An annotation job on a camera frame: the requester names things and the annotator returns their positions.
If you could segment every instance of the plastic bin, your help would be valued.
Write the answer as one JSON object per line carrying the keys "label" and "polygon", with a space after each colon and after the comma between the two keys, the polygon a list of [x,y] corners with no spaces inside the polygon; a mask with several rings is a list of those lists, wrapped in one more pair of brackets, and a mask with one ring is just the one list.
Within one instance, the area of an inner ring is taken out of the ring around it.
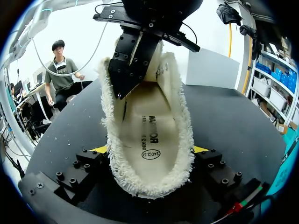
{"label": "plastic bin", "polygon": [[271,76],[272,76],[273,78],[277,79],[278,81],[280,81],[281,74],[272,71],[272,72],[271,72]]}
{"label": "plastic bin", "polygon": [[283,96],[281,96],[275,89],[271,88],[271,93],[270,93],[270,101],[277,107],[277,109],[279,109],[280,111],[282,111],[285,103],[286,103],[286,99],[283,98]]}
{"label": "plastic bin", "polygon": [[282,74],[282,71],[280,70],[280,69],[278,69],[278,68],[276,68],[276,70],[275,70],[275,73],[277,73],[277,74]]}
{"label": "plastic bin", "polygon": [[299,125],[299,108],[296,107],[294,117],[293,117],[293,122],[295,125]]}
{"label": "plastic bin", "polygon": [[292,93],[295,93],[296,82],[293,82],[292,80],[289,80],[288,89],[290,91],[292,91]]}
{"label": "plastic bin", "polygon": [[257,77],[254,77],[253,88],[263,96],[268,97],[270,86]]}
{"label": "plastic bin", "polygon": [[281,75],[280,81],[283,85],[285,85],[286,87],[289,84],[289,77],[285,74]]}
{"label": "plastic bin", "polygon": [[263,64],[260,64],[260,63],[256,63],[256,67],[258,69],[266,72],[267,74],[271,74],[271,70],[266,65],[263,65]]}
{"label": "plastic bin", "polygon": [[289,77],[293,78],[294,80],[297,79],[297,73],[294,72],[292,69],[289,70]]}

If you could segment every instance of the black bag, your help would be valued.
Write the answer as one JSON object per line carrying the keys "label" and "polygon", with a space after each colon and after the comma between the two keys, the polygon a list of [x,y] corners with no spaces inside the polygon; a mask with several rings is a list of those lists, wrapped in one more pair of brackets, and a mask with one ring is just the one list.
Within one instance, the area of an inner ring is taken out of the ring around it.
{"label": "black bag", "polygon": [[224,24],[236,23],[239,26],[241,25],[242,17],[237,10],[229,6],[226,2],[219,5],[216,13]]}

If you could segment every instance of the yellow pipe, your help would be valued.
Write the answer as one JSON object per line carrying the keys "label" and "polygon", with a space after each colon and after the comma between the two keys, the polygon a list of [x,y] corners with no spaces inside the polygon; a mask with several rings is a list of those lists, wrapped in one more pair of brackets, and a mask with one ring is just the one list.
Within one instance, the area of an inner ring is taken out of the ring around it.
{"label": "yellow pipe", "polygon": [[232,24],[229,24],[229,47],[228,47],[228,57],[232,51]]}
{"label": "yellow pipe", "polygon": [[246,73],[246,78],[245,78],[245,82],[244,82],[244,86],[243,86],[243,90],[242,90],[242,94],[245,93],[245,88],[247,86],[247,81],[248,81],[248,77],[249,77],[249,67],[251,64],[251,51],[252,47],[251,47],[251,37],[249,37],[249,58],[248,58],[248,67],[247,67],[247,73]]}

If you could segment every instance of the shoe insole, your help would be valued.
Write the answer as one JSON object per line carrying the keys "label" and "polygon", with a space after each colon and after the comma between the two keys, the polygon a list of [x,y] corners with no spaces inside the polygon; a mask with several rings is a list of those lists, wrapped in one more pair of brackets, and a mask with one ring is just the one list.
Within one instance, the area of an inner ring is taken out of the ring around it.
{"label": "shoe insole", "polygon": [[143,181],[158,183],[174,167],[178,129],[157,83],[143,82],[129,94],[120,139],[127,161]]}

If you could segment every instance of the computer monitor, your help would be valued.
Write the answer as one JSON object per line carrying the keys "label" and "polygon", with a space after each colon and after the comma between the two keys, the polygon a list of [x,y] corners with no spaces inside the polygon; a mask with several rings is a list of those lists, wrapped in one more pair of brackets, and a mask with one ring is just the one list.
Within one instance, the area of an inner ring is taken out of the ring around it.
{"label": "computer monitor", "polygon": [[37,82],[36,84],[40,84],[43,82],[43,73],[41,72],[40,74],[37,75]]}
{"label": "computer monitor", "polygon": [[19,81],[16,85],[14,85],[14,96],[16,97],[19,93],[21,93],[22,89],[23,89],[22,81]]}

